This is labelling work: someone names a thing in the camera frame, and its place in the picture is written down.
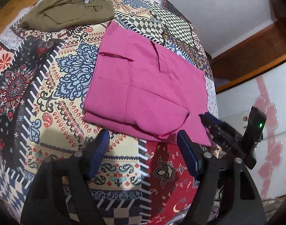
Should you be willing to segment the pink pants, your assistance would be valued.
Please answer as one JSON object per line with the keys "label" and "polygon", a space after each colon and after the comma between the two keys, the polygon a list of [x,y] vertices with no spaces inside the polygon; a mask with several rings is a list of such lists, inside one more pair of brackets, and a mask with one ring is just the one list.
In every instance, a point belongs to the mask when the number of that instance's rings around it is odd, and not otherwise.
{"label": "pink pants", "polygon": [[185,130],[210,146],[204,72],[144,36],[109,23],[84,101],[84,120],[147,141],[173,143]]}

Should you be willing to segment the white wardrobe with pink hearts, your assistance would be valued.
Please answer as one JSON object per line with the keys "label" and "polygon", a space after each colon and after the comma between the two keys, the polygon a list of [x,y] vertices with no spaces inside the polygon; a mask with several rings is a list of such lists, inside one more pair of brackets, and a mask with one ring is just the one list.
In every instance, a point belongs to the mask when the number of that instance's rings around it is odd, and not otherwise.
{"label": "white wardrobe with pink hearts", "polygon": [[250,175],[262,199],[286,194],[286,61],[217,95],[219,118],[242,135],[260,133]]}

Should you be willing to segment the patchwork patterned bedspread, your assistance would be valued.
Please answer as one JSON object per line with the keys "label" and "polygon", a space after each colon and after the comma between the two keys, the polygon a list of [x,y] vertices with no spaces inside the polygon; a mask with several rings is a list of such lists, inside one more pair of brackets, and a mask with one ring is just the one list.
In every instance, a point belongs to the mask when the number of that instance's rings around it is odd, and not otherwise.
{"label": "patchwork patterned bedspread", "polygon": [[176,144],[209,148],[198,115],[218,114],[210,64],[168,0],[42,0],[0,34],[0,205],[20,222],[46,158],[64,160],[108,129],[88,182],[106,224],[168,224],[197,182]]}

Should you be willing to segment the olive green pants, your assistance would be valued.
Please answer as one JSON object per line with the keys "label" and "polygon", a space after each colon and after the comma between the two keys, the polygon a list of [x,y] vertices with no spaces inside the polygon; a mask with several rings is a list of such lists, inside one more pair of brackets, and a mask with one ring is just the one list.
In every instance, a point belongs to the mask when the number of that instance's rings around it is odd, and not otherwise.
{"label": "olive green pants", "polygon": [[99,24],[114,18],[112,1],[44,0],[24,15],[20,27],[58,32],[75,26]]}

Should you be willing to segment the yellow cardboard box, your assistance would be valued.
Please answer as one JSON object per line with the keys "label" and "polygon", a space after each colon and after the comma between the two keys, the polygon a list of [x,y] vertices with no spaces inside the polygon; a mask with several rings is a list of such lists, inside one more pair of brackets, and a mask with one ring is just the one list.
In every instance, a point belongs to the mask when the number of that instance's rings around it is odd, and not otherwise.
{"label": "yellow cardboard box", "polygon": [[0,34],[12,22],[19,12],[35,5],[39,0],[10,0],[0,9]]}

